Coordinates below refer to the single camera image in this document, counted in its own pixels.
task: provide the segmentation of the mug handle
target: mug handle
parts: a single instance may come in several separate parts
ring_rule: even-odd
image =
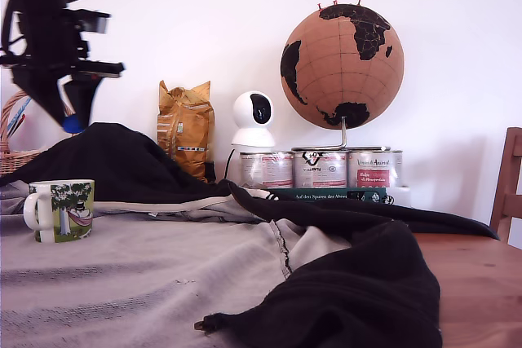
[[[44,197],[51,198],[51,195],[47,195],[45,193],[32,193],[27,197],[27,199],[25,199],[24,220],[25,224],[27,224],[31,230],[43,231],[50,230],[53,228],[52,219],[46,219],[44,216],[48,213],[48,211],[40,211],[40,222],[36,220],[36,203],[38,199]]]

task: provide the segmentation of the gray cloth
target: gray cloth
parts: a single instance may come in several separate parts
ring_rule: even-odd
[[[348,243],[257,225],[96,218],[86,239],[2,233],[2,347],[242,347],[193,324],[258,305],[291,271]]]
[[[246,189],[254,197],[273,197],[262,189]],[[29,195],[29,185],[23,181],[9,183],[0,187],[2,227],[15,224],[22,217],[25,198]],[[142,204],[120,201],[95,201],[95,217],[105,214],[140,212],[158,220],[194,222],[243,222],[258,223],[263,220],[242,208],[232,195],[207,197],[179,204]]]
[[[3,236],[24,232],[24,202],[29,186],[23,181],[9,183],[0,188],[0,232]]]

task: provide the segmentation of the black cable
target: black cable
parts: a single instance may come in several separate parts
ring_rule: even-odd
[[[16,40],[9,42],[9,46],[16,44],[19,40],[23,40],[24,38],[25,38],[25,36],[19,36]]]
[[[225,179],[227,179],[227,175],[228,175],[228,165],[230,164],[230,160],[232,159],[232,154],[234,153],[234,151],[236,151],[234,148],[230,151],[230,155],[228,156],[228,160],[227,160],[227,166],[225,167]]]
[[[15,12],[15,3],[13,0],[7,2],[6,10],[2,22],[2,50],[8,55],[12,55],[9,51],[9,37],[11,36],[11,23],[13,21],[13,13]]]

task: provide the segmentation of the green book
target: green book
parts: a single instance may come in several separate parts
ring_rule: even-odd
[[[328,199],[353,199],[374,203],[393,203],[385,187],[323,187],[323,188],[272,188],[267,189],[277,196],[287,196],[302,201]]]

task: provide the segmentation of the wicker basket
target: wicker basket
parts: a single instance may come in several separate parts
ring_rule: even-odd
[[[43,151],[42,149],[24,152],[9,150],[9,143],[7,142],[7,125],[9,123],[9,114],[11,113],[11,109],[13,109],[13,106],[15,106],[16,102],[18,102],[19,99],[24,98],[26,95],[27,94],[25,94],[24,91],[18,91],[9,98],[2,109],[2,121],[0,122],[0,177],[12,173],[16,169],[19,169]],[[64,110],[68,116],[73,114],[73,111],[66,104],[64,104]]]

